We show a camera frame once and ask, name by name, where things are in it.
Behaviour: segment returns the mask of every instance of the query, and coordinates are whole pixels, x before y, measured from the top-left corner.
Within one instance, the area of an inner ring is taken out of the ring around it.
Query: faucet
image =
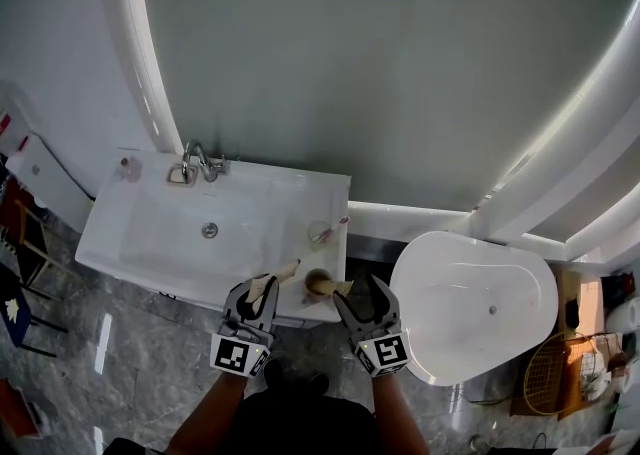
[[[207,155],[204,154],[202,144],[193,139],[187,142],[182,155],[182,179],[185,184],[189,183],[189,159],[194,151],[198,155],[204,179],[209,183],[214,182],[218,177],[218,174],[227,174],[227,172],[229,172],[229,162],[225,160],[224,155],[222,155],[220,162],[212,163],[211,160],[207,158]]]

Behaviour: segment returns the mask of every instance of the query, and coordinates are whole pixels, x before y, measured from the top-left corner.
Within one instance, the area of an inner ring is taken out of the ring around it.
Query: floor drain
[[[202,236],[205,238],[213,238],[218,234],[218,226],[213,222],[207,222],[202,226]]]

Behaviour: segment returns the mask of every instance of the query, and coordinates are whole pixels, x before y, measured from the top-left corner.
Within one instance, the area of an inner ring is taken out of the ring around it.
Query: gray tile floor
[[[34,313],[68,326],[68,335],[32,327],[27,342],[56,352],[50,359],[15,349],[0,334],[0,377],[36,401],[51,420],[53,434],[43,440],[14,441],[24,454],[95,453],[99,429],[108,444],[128,437],[164,449],[171,435],[217,377],[209,367],[210,333],[219,314],[172,300],[130,283],[101,275],[73,261],[77,237],[68,245],[48,238],[50,250],[80,272],[75,282],[58,270],[38,281],[43,291],[64,298],[46,302],[28,296]],[[2,254],[12,263],[10,255]],[[112,324],[102,374],[95,371],[98,340],[105,315]],[[291,378],[322,371],[331,378],[329,394],[362,403],[373,410],[371,384],[354,359],[340,324],[311,330],[276,329],[273,355],[281,358]],[[608,404],[599,403],[558,422],[555,417],[510,417],[508,401],[479,406],[467,400],[507,396],[517,361],[478,376],[463,387],[428,386],[408,370],[398,374],[402,389],[433,453],[469,453],[473,434],[499,447],[530,448],[540,432],[549,447],[583,446],[604,431]],[[247,394],[264,389],[257,378]]]

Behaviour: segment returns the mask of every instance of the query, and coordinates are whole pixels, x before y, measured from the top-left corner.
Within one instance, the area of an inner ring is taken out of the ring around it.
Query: gray wall
[[[146,0],[183,141],[353,176],[351,199],[471,209],[632,0]]]

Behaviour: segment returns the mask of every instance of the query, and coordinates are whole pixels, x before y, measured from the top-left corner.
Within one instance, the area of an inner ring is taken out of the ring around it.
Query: white wall
[[[95,196],[116,148],[153,151],[111,38],[103,0],[0,0],[0,80],[31,128]]]
[[[632,0],[146,0],[183,139],[469,211],[587,77]]]

